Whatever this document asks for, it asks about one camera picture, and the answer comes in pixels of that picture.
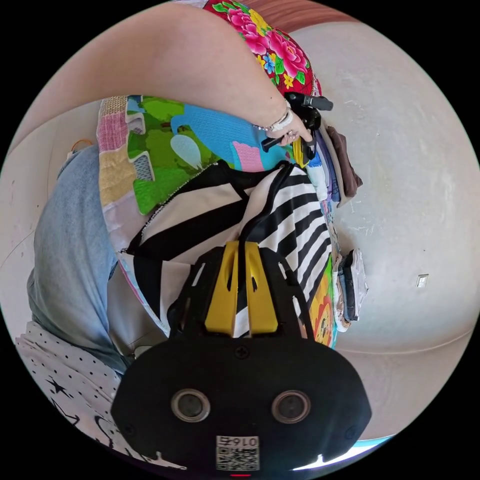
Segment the polka dot fabric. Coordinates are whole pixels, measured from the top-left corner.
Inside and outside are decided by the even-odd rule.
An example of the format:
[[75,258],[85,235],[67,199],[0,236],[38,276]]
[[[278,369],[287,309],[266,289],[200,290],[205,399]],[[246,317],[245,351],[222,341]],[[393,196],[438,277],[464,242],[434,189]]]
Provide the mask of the polka dot fabric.
[[30,322],[15,346],[27,370],[58,412],[90,438],[137,460],[164,467],[133,451],[118,431],[110,408],[120,377],[90,353]]
[[268,25],[258,12],[237,1],[208,0],[203,8],[231,24],[280,93],[322,94],[305,51],[288,34]]

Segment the brown cloth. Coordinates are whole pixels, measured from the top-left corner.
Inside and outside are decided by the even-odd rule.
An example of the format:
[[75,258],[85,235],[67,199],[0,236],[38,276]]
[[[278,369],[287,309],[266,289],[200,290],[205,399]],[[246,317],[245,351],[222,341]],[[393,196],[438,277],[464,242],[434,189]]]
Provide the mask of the brown cloth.
[[333,143],[338,162],[340,163],[341,177],[343,180],[343,191],[346,197],[354,197],[357,194],[358,187],[364,183],[362,179],[355,173],[352,167],[349,156],[347,154],[347,139],[341,133],[338,133],[334,127],[328,126],[326,128],[328,136]]

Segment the hand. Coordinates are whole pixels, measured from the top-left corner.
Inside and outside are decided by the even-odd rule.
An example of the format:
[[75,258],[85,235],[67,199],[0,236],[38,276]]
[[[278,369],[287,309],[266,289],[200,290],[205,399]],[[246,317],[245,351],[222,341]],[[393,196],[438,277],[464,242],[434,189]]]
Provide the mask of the hand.
[[311,142],[313,140],[312,135],[310,135],[310,132],[305,128],[304,123],[300,120],[298,115],[295,115],[295,113],[293,113],[293,120],[285,128],[278,131],[267,131],[266,136],[271,139],[279,139],[283,137],[280,142],[282,147],[293,143],[299,137],[302,137],[306,142]]

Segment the bracelet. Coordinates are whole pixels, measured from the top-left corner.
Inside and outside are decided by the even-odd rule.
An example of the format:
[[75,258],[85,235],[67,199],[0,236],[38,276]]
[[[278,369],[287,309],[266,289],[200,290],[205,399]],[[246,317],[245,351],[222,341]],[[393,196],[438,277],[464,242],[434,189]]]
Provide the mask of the bracelet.
[[292,120],[294,119],[294,115],[292,113],[292,108],[290,107],[289,102],[288,101],[285,101],[285,102],[286,102],[286,112],[280,118],[280,120],[277,120],[275,123],[272,123],[272,125],[268,127],[259,126],[259,125],[254,125],[254,127],[259,130],[263,130],[265,132],[278,132],[279,130],[284,129],[287,125],[290,125],[290,123],[292,123]]

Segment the striped fabric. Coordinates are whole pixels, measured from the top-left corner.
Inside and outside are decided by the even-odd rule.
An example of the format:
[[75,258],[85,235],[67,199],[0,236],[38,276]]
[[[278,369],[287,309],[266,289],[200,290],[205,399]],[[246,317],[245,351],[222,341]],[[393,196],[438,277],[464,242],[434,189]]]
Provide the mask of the striped fabric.
[[[332,247],[308,175],[288,162],[249,173],[220,161],[161,206],[123,253],[162,330],[169,330],[168,309],[191,265],[211,249],[238,239],[286,258],[310,308]],[[247,331],[246,295],[239,292],[235,336]]]

